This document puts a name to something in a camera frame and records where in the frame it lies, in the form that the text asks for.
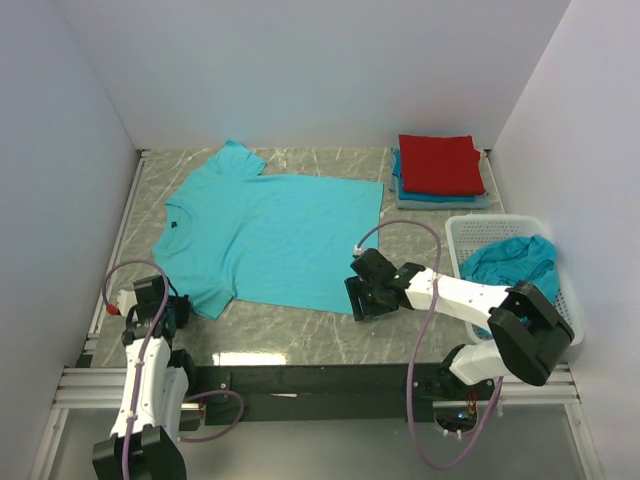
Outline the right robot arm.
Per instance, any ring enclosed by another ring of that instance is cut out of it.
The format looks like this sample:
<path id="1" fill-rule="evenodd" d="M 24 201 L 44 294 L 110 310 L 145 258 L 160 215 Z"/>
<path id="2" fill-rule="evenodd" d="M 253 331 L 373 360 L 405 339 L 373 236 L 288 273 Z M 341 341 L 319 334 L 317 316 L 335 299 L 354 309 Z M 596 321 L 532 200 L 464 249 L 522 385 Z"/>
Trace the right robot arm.
<path id="1" fill-rule="evenodd" d="M 415 263 L 397 268 L 373 248 L 354 251 L 355 275 L 345 287 L 355 320 L 419 310 L 491 334 L 488 341 L 456 348 L 443 361 L 439 387 L 449 398 L 460 399 L 481 381 L 505 375 L 543 386 L 574 340 L 570 324 L 531 282 L 478 284 Z"/>

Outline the light blue t-shirt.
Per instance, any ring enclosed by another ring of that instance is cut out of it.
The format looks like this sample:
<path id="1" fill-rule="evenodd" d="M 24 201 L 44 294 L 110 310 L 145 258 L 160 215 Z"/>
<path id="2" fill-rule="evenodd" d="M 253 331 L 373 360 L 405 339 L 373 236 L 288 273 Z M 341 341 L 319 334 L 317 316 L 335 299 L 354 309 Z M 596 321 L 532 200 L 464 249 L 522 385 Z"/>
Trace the light blue t-shirt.
<path id="1" fill-rule="evenodd" d="M 344 281 L 379 221 L 383 185 L 265 167 L 229 141 L 192 171 L 165 203 L 156 264 L 209 319 L 233 299 L 350 313 Z"/>

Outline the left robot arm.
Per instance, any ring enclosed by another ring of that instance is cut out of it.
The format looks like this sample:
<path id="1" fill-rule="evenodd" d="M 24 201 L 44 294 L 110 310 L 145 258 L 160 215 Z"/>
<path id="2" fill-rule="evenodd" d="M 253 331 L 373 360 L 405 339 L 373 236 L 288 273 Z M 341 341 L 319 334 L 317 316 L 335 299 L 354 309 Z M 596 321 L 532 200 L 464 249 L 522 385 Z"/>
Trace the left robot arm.
<path id="1" fill-rule="evenodd" d="M 109 438 L 93 446 L 92 465 L 99 479 L 185 479 L 177 446 L 181 405 L 197 395 L 200 378 L 172 341 L 188 321 L 190 302 L 161 275 L 135 281 L 131 294 L 131 306 L 120 293 L 108 308 L 125 315 L 126 375 L 115 423 Z"/>

